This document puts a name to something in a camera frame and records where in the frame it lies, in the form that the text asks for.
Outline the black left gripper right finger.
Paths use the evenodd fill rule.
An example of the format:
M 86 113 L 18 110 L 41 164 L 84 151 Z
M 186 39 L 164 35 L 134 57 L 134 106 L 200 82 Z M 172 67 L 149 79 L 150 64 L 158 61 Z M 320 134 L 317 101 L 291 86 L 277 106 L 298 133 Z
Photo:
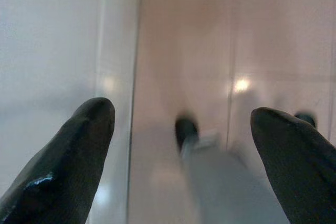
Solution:
M 254 144 L 291 224 L 336 224 L 336 147 L 309 123 L 279 110 L 252 110 Z

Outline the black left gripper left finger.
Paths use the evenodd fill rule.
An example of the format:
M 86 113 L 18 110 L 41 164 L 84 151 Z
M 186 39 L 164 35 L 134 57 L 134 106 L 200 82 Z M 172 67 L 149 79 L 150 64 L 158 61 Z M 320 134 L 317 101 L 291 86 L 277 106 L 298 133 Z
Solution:
M 0 224 L 86 224 L 114 125 L 109 99 L 84 102 L 0 198 Z

